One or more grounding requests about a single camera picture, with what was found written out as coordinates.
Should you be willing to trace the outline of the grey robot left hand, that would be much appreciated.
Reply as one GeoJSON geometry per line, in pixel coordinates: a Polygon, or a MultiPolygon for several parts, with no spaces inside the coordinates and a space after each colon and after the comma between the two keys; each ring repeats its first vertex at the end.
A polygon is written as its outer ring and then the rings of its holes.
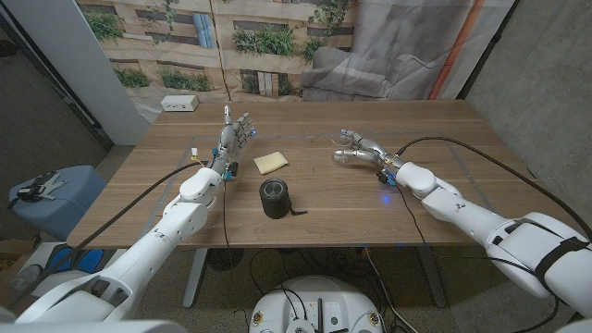
{"type": "Polygon", "coordinates": [[[232,163],[238,161],[241,150],[247,141],[254,135],[253,120],[249,113],[245,113],[237,120],[231,115],[229,105],[224,106],[224,126],[221,130],[217,153],[208,167],[219,174],[226,172],[232,163]]]}

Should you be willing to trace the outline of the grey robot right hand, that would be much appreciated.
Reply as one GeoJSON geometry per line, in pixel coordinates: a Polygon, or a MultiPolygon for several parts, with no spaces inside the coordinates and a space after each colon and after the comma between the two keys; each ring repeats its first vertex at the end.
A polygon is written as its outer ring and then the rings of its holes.
{"type": "Polygon", "coordinates": [[[342,144],[340,149],[333,153],[333,160],[339,164],[345,165],[353,157],[372,162],[379,167],[385,168],[388,172],[395,172],[405,164],[396,154],[389,153],[382,145],[363,137],[353,130],[343,129],[340,137],[346,143],[342,144]]]}

